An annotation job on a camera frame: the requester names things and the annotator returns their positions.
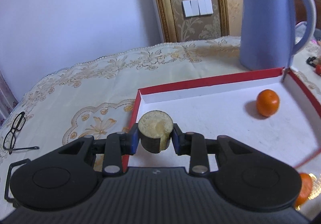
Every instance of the kettle handle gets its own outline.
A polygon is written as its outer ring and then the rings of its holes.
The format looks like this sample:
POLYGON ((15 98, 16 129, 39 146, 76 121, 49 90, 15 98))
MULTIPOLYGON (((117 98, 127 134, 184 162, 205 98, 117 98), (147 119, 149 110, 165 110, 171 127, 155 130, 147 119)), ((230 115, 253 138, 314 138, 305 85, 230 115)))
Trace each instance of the kettle handle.
POLYGON ((312 37, 314 30, 317 24, 317 10, 314 0, 302 0, 306 13, 307 13, 307 29, 302 37, 302 39, 294 45, 292 55, 295 55, 300 49, 306 46, 309 42, 310 38, 312 37))

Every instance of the orange fruit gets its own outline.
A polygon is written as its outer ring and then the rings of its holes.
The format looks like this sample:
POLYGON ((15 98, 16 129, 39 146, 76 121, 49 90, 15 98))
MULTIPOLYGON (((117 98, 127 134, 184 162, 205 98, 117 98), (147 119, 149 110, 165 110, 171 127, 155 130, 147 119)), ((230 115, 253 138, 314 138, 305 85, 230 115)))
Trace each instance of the orange fruit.
POLYGON ((266 117, 275 114, 280 106, 280 98, 275 91, 266 89, 259 93, 256 98, 257 111, 266 117))
POLYGON ((295 201, 295 207, 298 207, 307 201, 309 195, 311 194, 312 186, 313 186, 313 181, 309 174, 300 173, 300 177, 302 181, 302 186, 301 186, 299 196, 295 201))

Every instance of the black eyeglasses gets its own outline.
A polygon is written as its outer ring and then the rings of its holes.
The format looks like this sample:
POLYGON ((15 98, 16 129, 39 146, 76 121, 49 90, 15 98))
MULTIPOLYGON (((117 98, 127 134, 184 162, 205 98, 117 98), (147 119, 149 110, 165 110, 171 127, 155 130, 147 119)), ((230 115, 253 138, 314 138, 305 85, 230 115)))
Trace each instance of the black eyeglasses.
POLYGON ((26 147, 26 148, 14 148, 16 143, 16 132, 21 131, 22 127, 26 122, 25 112, 21 112, 17 115, 13 121, 10 131, 7 133, 3 140, 3 149, 9 151, 9 154, 12 154, 12 151, 18 150, 38 150, 39 146, 26 147))

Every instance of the kettle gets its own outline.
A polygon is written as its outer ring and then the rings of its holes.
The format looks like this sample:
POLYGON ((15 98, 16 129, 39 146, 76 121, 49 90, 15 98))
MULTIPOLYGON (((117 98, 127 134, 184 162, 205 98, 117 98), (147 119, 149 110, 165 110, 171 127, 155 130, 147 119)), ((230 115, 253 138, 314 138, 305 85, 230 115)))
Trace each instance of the kettle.
POLYGON ((316 27, 314 0, 302 0, 307 29, 295 44, 294 0, 243 0, 240 62, 250 70, 288 68, 293 56, 310 40, 316 27))

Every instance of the table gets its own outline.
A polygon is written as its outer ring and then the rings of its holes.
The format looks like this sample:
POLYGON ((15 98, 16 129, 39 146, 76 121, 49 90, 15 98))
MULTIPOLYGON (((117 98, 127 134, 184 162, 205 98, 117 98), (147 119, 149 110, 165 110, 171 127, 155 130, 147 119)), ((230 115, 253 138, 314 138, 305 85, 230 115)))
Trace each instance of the table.
MULTIPOLYGON (((33 160, 87 134, 98 139, 112 132, 127 131, 138 88, 246 71, 238 60, 239 45, 240 38, 232 36, 163 43, 76 64, 43 78, 25 95, 0 129, 2 143, 16 115, 25 111, 27 121, 17 136, 16 147, 40 147, 11 155, 0 150, 2 194, 12 162, 25 158, 33 160)), ((321 102, 321 78, 305 64, 318 49, 317 45, 309 43, 295 56, 293 66, 321 102)), ((320 162, 321 155, 298 171, 314 174, 321 191, 320 162)), ((101 170, 101 156, 97 157, 94 168, 101 170)), ((301 212, 313 218, 321 211, 320 202, 321 196, 308 201, 301 212)), ((2 195, 0 219, 12 210, 2 195)))

